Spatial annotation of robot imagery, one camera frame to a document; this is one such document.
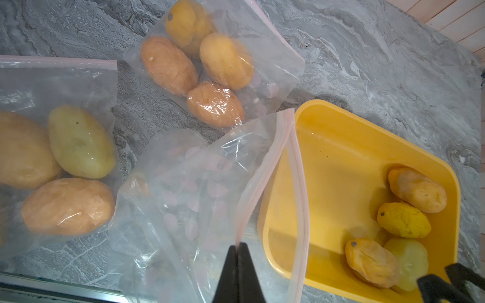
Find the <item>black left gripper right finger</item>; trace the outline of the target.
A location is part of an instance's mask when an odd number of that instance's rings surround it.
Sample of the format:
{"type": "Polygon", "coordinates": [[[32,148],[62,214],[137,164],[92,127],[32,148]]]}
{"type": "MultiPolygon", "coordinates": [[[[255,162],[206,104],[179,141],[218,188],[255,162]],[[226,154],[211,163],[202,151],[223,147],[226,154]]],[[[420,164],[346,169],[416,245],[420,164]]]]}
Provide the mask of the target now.
{"type": "Polygon", "coordinates": [[[244,242],[237,249],[237,289],[239,303],[266,303],[249,247],[244,242]]]}

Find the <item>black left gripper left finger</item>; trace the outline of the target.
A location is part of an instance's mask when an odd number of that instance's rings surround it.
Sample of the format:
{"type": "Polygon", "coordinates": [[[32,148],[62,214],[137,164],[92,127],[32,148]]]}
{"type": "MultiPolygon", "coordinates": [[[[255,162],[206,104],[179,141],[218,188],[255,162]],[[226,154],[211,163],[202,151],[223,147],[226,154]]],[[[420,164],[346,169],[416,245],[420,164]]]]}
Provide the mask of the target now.
{"type": "Polygon", "coordinates": [[[236,246],[230,246],[227,251],[226,260],[212,302],[239,302],[238,257],[236,246]]]}

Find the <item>clear zipper bag pink zip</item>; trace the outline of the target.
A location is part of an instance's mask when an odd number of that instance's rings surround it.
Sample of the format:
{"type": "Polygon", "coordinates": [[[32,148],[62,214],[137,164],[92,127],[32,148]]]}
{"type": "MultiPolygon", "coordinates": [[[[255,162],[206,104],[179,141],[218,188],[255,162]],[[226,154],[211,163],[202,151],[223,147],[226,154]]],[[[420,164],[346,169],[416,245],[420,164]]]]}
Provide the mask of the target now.
{"type": "Polygon", "coordinates": [[[121,184],[115,60],[1,57],[1,259],[96,234],[121,184]]]}

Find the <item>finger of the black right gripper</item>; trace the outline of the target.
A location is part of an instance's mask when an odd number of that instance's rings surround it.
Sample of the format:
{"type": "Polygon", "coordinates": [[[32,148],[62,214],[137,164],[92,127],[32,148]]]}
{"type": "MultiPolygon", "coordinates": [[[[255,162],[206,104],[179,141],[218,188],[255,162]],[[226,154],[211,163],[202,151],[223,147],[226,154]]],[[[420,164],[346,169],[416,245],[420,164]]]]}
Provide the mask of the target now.
{"type": "Polygon", "coordinates": [[[417,280],[423,302],[474,302],[470,295],[465,294],[458,288],[459,282],[476,283],[476,275],[457,276],[456,284],[449,284],[439,276],[427,275],[417,280]]]}
{"type": "Polygon", "coordinates": [[[467,282],[471,282],[475,286],[484,290],[485,279],[481,275],[477,274],[470,268],[455,263],[445,267],[445,272],[450,280],[451,284],[458,289],[463,295],[466,295],[469,299],[472,299],[470,292],[466,286],[467,282]]]}

